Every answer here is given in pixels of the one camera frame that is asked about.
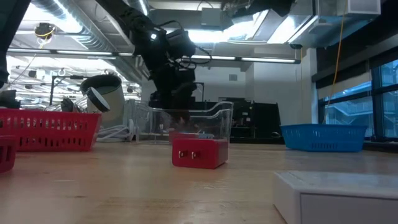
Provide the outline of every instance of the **white wall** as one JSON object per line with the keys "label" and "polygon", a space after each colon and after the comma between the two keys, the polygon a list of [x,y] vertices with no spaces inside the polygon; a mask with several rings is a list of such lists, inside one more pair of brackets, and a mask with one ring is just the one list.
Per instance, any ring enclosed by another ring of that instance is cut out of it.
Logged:
{"label": "white wall", "polygon": [[279,63],[254,64],[254,101],[277,103],[282,125],[299,120],[300,89],[297,65]]}
{"label": "white wall", "polygon": [[317,123],[317,91],[311,82],[317,69],[316,61],[316,51],[309,49],[300,65],[255,63],[253,100],[278,103],[282,125]]}
{"label": "white wall", "polygon": [[247,100],[254,100],[254,63],[246,71],[245,96]]}
{"label": "white wall", "polygon": [[[230,81],[229,74],[238,75],[237,81]],[[245,97],[246,74],[240,68],[198,67],[195,70],[197,82],[205,83],[205,100],[218,102],[220,97]],[[201,93],[194,92],[197,101],[201,101]]]}

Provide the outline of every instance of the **table surface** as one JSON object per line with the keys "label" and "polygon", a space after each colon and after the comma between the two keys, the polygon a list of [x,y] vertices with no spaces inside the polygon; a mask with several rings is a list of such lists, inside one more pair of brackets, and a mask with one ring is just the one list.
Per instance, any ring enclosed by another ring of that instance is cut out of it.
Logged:
{"label": "table surface", "polygon": [[93,152],[18,153],[0,175],[0,219],[12,224],[284,223],[275,170],[398,174],[398,155],[317,153],[233,144],[216,170],[174,167],[170,146],[97,144]]}

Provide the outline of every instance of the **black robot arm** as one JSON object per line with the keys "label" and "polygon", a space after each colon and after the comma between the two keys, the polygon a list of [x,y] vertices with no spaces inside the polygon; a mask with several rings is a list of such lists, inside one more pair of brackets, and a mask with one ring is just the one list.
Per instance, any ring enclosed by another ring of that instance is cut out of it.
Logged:
{"label": "black robot arm", "polygon": [[[182,27],[169,34],[161,25],[155,25],[137,9],[122,0],[96,0],[113,16],[136,49],[150,71],[157,91],[152,95],[163,109],[187,110],[192,92],[196,89],[192,68],[181,65],[183,57],[190,58],[196,46]],[[175,119],[184,117],[172,114]]]}

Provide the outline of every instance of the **blue bin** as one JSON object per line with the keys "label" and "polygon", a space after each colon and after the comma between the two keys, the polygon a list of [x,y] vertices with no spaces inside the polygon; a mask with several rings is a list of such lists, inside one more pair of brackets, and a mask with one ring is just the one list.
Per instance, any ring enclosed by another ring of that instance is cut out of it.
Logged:
{"label": "blue bin", "polygon": [[298,124],[281,126],[286,147],[310,152],[359,152],[367,126]]}

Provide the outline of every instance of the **white box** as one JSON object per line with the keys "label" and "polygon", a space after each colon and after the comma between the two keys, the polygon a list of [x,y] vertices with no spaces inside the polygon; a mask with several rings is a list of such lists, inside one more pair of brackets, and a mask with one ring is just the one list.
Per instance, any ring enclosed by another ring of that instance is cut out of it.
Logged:
{"label": "white box", "polygon": [[275,172],[274,205],[288,224],[396,224],[398,177]]}

